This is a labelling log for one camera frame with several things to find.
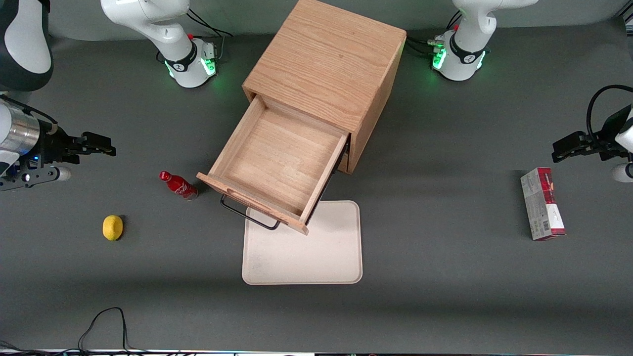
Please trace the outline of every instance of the wooden cabinet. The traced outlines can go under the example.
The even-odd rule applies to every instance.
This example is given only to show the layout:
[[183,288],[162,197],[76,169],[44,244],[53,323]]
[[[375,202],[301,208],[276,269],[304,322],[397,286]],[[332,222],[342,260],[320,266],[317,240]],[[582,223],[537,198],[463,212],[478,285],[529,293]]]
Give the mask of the wooden cabinet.
[[299,0],[242,85],[250,107],[198,178],[307,234],[332,171],[356,168],[405,39],[404,30]]

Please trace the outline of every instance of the gray table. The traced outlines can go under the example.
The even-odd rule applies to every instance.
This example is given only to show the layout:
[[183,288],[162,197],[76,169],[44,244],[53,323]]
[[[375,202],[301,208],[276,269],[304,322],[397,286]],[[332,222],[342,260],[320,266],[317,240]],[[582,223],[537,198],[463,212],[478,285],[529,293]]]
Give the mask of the gray table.
[[[0,195],[2,339],[71,347],[118,305],[141,348],[633,352],[633,186],[597,156],[553,166],[568,236],[536,243],[518,183],[552,166],[553,141],[584,129],[597,89],[633,84],[621,22],[501,29],[462,83],[407,51],[358,169],[325,193],[361,207],[365,273],[350,286],[244,284],[243,220],[213,191],[186,202],[158,180],[167,169],[195,181],[212,166],[270,39],[227,40],[219,76],[193,90],[172,82],[149,41],[56,45],[53,79],[31,105],[71,134],[112,137],[118,156]],[[630,101],[605,94],[596,126]],[[101,235],[109,214],[127,219],[116,243]],[[87,346],[120,346],[116,314]]]

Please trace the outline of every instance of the green led light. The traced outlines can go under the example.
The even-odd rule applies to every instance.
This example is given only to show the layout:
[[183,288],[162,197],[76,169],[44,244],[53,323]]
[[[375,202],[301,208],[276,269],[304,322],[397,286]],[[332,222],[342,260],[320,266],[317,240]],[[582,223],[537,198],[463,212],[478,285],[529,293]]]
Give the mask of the green led light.
[[173,78],[172,69],[169,67],[169,64],[167,64],[167,61],[165,61],[165,66],[167,67],[167,70],[169,71],[169,76]]
[[439,51],[433,58],[433,67],[435,67],[435,69],[442,68],[445,58],[446,58],[446,50],[442,48],[442,50]]
[[204,58],[200,58],[200,63],[204,66],[204,70],[209,76],[215,74],[215,61],[214,60],[206,60]]
[[477,69],[481,68],[481,65],[484,63],[484,57],[486,56],[486,51],[481,54],[481,59],[479,60],[479,64],[477,65]]

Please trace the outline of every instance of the red bottle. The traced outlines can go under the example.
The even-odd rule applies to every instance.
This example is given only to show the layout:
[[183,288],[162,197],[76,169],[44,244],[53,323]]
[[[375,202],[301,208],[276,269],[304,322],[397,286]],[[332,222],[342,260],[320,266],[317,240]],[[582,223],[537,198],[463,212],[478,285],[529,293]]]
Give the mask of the red bottle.
[[160,172],[160,179],[167,183],[167,186],[171,191],[185,198],[186,200],[193,200],[197,198],[197,189],[189,184],[185,179],[179,175],[172,175],[166,170]]

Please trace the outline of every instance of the yellow lemon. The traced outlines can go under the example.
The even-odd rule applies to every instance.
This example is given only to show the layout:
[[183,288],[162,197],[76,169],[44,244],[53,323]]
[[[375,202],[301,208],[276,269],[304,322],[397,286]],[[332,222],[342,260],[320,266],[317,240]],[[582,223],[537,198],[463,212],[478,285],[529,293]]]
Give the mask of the yellow lemon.
[[123,220],[116,216],[110,215],[103,220],[103,236],[110,240],[115,241],[123,234]]

